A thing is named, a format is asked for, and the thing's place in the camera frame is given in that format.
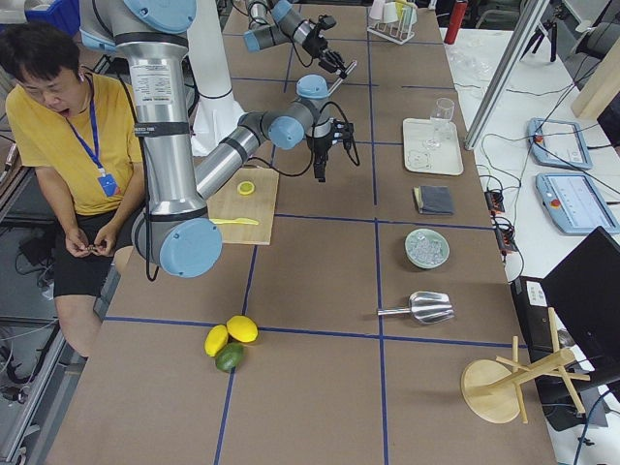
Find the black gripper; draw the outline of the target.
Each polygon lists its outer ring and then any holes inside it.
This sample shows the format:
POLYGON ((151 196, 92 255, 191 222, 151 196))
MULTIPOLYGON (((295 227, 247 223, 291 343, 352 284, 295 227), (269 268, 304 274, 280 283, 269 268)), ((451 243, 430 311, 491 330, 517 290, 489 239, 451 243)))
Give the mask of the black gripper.
POLYGON ((339 142, 343 143, 345 151, 350 153, 354 145, 354 124, 329 118, 320 126, 314 126, 306 134, 306 144, 313 158, 314 176, 319 182, 326 182, 326 163, 329 149, 339 142))
POLYGON ((310 20, 309 33, 303 40, 302 47, 313 59, 319 61, 324 70, 345 79, 349 71, 341 54, 329 48, 327 39, 322 35, 324 30, 331 29, 335 25, 336 20, 331 15, 320 15, 317 21, 310 20))

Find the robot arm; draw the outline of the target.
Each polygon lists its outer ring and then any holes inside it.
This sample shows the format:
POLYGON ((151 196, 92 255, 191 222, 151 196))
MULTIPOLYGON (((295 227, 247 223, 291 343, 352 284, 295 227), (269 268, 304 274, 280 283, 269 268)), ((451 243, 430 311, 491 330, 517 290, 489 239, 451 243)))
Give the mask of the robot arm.
POLYGON ((223 239, 207 201, 264 142, 305 142, 318 179, 334 144, 356 151, 353 125, 331 115, 333 87, 321 76, 302 77, 286 108, 242 109, 214 2, 83 1, 79 12, 84 44, 128 63, 146 177, 132 240, 148 264, 192 278, 216 263, 223 239))
POLYGON ((341 53, 330 47, 324 32, 337 22, 331 15, 320 15, 316 20, 304 18, 290 1, 246 1, 248 30, 243 40, 249 52, 259 52, 284 43, 294 49, 301 47, 330 74, 346 78, 356 62, 347 64, 341 53))

